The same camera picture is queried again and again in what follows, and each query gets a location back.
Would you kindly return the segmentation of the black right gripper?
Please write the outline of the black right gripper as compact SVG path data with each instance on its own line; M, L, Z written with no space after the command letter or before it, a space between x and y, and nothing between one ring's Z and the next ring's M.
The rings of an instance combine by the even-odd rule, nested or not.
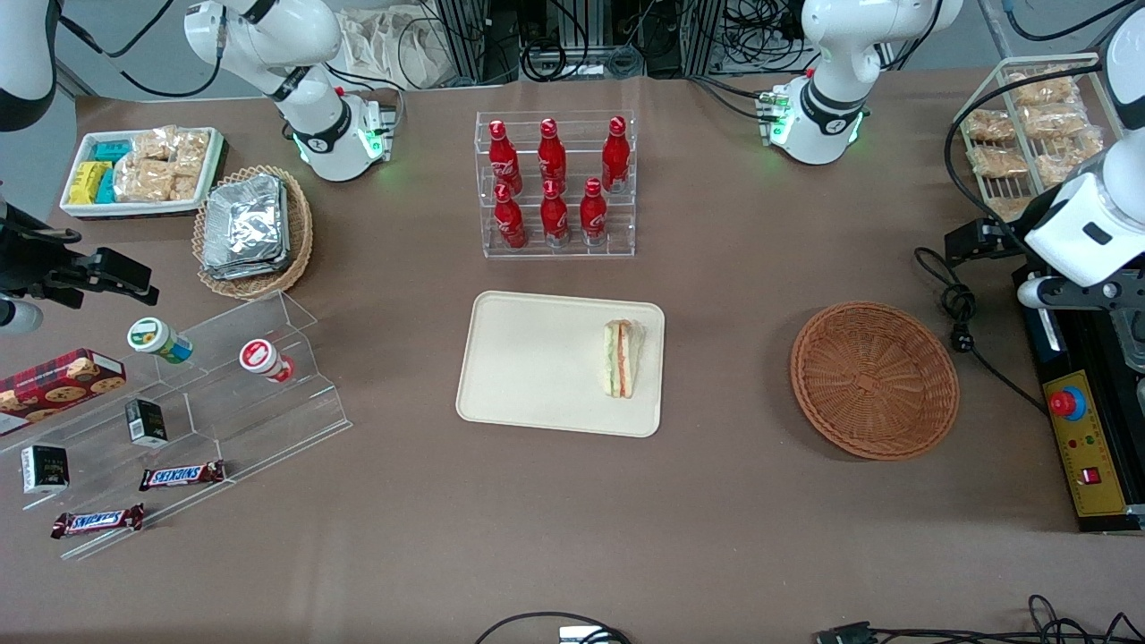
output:
M61 305L81 305L81 291L49 284L52 274L68 270L80 257L68 246L78 243L81 234L72 229L55 229L41 223L23 209L3 204L1 215L1 292L3 296L47 299ZM147 306L156 306L159 290L151 284L151 267L110 248L79 259L82 290L127 296Z

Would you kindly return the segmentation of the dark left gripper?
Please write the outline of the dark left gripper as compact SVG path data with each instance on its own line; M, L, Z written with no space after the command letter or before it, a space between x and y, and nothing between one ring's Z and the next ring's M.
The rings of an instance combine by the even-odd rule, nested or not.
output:
M951 266L978 259L1025 257L1027 250L1013 223L976 219L946 233L946 260ZM1092 286L1067 281L1063 290L1064 309L1143 311L1144 269L1122 269Z

